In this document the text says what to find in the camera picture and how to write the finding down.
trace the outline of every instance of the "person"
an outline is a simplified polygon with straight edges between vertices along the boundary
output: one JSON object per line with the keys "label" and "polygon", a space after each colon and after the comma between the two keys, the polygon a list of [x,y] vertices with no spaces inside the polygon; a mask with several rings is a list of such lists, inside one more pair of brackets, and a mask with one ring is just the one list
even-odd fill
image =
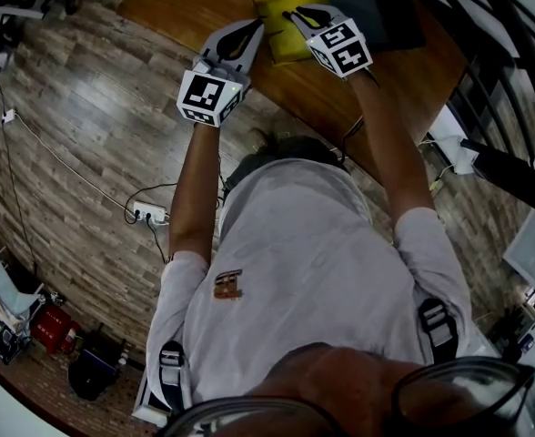
{"label": "person", "polygon": [[[212,259],[220,129],[197,124],[146,346],[148,384],[160,400],[160,351],[176,340],[193,403],[289,398],[317,407],[348,435],[376,436],[399,381],[434,362],[439,345],[423,330],[424,300],[439,300],[454,320],[450,359],[467,349],[469,289],[421,156],[376,82],[362,70],[348,81],[387,192],[394,246],[373,229],[334,154],[316,139],[291,138],[244,159],[227,180]],[[256,430],[276,426],[265,435],[328,435],[311,427],[318,419],[258,420]],[[242,432],[233,435],[249,435]]]}

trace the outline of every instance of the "power strip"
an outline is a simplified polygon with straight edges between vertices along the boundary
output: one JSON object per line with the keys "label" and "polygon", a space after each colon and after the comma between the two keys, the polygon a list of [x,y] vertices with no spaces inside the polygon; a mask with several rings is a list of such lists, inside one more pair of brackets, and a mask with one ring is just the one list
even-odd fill
{"label": "power strip", "polygon": [[139,200],[135,201],[134,215],[136,216],[136,220],[146,221],[146,214],[150,214],[150,219],[153,223],[160,225],[165,223],[167,210],[163,207],[147,204]]}

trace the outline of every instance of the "eyeglasses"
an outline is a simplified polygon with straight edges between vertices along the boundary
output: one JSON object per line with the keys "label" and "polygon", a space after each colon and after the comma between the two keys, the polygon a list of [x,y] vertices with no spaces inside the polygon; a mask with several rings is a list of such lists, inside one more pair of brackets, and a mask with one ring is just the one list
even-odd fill
{"label": "eyeglasses", "polygon": [[[468,357],[412,372],[392,393],[387,434],[506,435],[520,415],[535,369]],[[300,400],[235,397],[206,401],[169,419],[164,437],[346,436],[318,406]]]}

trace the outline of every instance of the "backpack strap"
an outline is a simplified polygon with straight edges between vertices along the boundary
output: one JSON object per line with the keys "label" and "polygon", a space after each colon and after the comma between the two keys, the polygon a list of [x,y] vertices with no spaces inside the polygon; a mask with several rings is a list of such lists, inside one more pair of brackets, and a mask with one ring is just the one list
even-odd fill
{"label": "backpack strap", "polygon": [[429,298],[419,306],[421,328],[428,334],[434,364],[452,361],[458,351],[456,320],[442,300]]}
{"label": "backpack strap", "polygon": [[162,347],[158,377],[167,405],[176,415],[190,408],[190,380],[183,347],[177,341],[168,341]]}

